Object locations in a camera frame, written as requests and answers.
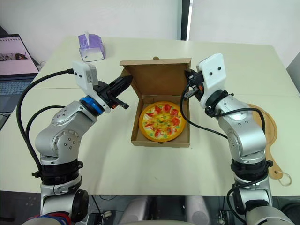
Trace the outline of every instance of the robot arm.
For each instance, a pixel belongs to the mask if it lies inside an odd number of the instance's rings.
[[[36,149],[40,153],[42,217],[25,224],[52,218],[54,212],[63,212],[72,222],[81,221],[87,214],[88,193],[79,189],[82,177],[79,169],[78,152],[83,135],[97,122],[97,116],[109,113],[118,105],[128,105],[117,99],[131,83],[132,77],[118,77],[110,84],[98,82],[96,68],[87,63],[74,62],[77,85],[87,94],[57,112],[50,125],[36,138]],[[47,220],[50,225],[57,220]]]
[[[186,72],[186,77],[192,90],[185,93],[185,99],[195,95],[205,113],[216,117],[227,134],[235,180],[231,191],[237,213],[246,215],[247,225],[293,224],[272,207],[268,177],[268,167],[272,162],[265,159],[266,137],[253,120],[252,111],[246,109],[249,106],[224,90],[223,55],[214,54],[201,61],[197,72]]]

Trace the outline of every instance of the gray chair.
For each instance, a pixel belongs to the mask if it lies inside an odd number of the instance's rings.
[[[300,93],[300,52],[286,70]]]

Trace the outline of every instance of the cardboard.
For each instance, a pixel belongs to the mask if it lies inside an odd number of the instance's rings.
[[[148,147],[189,147],[189,123],[183,132],[169,142],[153,142],[147,139],[138,127],[139,117],[148,105],[169,101],[180,104],[180,96],[187,85],[185,70],[190,70],[191,59],[157,59],[121,61],[124,67],[121,76],[132,75],[131,86],[139,97],[131,142],[136,146]],[[189,118],[188,101],[183,102],[183,111]]]

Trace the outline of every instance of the laptop screen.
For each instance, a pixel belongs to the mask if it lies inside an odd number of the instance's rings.
[[[37,74],[33,63],[19,36],[0,38],[0,76]]]

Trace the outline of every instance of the laptop keyboard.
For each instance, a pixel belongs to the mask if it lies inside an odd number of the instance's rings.
[[[1,95],[20,95],[31,81],[0,82]]]

